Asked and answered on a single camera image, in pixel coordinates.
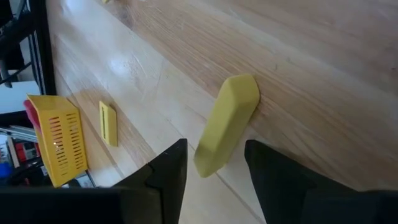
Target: yellow rectangular piece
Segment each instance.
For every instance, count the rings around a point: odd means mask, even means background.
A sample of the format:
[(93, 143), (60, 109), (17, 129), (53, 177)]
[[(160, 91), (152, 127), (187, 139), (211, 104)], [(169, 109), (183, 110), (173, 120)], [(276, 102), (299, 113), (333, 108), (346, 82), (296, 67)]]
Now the yellow rectangular piece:
[(223, 83), (194, 157), (201, 177), (208, 177), (227, 163), (259, 100), (259, 89), (251, 75), (238, 75)]
[(102, 139), (110, 146), (118, 146), (118, 121), (115, 110), (100, 101), (99, 113)]
[(35, 128), (40, 153), (54, 187), (60, 187), (87, 170), (80, 112), (62, 96), (28, 95), (36, 110)]

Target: yellow plastic basket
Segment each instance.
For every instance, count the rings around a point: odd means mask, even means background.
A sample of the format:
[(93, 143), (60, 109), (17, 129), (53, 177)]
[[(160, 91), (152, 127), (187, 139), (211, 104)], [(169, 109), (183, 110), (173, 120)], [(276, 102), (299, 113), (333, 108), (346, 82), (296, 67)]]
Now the yellow plastic basket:
[(40, 130), (35, 128), (40, 153), (54, 187), (87, 170), (83, 132), (78, 108), (62, 96), (34, 96)]

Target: red object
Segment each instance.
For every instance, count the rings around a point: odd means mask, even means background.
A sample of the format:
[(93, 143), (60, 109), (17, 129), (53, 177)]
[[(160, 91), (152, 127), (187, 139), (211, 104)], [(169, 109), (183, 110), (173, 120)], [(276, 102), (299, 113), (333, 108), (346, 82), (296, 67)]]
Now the red object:
[(38, 129), (40, 132), (42, 132), (42, 130), (40, 128), (39, 116), (37, 115), (36, 109), (34, 108), (32, 102), (30, 102), (30, 100), (25, 100), (24, 106), (25, 106), (27, 117), (29, 118), (29, 121), (32, 122), (33, 126), (36, 129)]
[(36, 148), (36, 151), (37, 151), (37, 155), (41, 156), (39, 144), (35, 143), (35, 148)]
[(15, 149), (17, 151), (17, 157), (21, 162), (26, 161), (26, 155), (24, 150), (24, 143), (17, 143), (15, 144)]

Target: wooden surface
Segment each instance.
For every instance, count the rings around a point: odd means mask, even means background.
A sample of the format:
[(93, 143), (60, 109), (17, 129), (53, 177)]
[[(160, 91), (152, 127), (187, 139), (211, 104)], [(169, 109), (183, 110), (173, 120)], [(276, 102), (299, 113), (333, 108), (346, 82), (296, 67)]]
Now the wooden surface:
[[(57, 90), (81, 111), (90, 172), (112, 186), (189, 142), (181, 223), (265, 223), (243, 157), (258, 139), (358, 190), (398, 189), (393, 0), (47, 1)], [(222, 82), (255, 75), (261, 103), (230, 162), (199, 178), (195, 148)], [(98, 102), (118, 112), (100, 138)]]

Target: yellow vented container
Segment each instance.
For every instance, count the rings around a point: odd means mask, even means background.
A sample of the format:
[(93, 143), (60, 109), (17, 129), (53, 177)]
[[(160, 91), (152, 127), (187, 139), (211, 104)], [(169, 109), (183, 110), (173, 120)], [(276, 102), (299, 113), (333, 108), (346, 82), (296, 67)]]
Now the yellow vented container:
[(62, 96), (28, 95), (39, 117), (40, 153), (54, 187), (87, 170), (78, 108)]

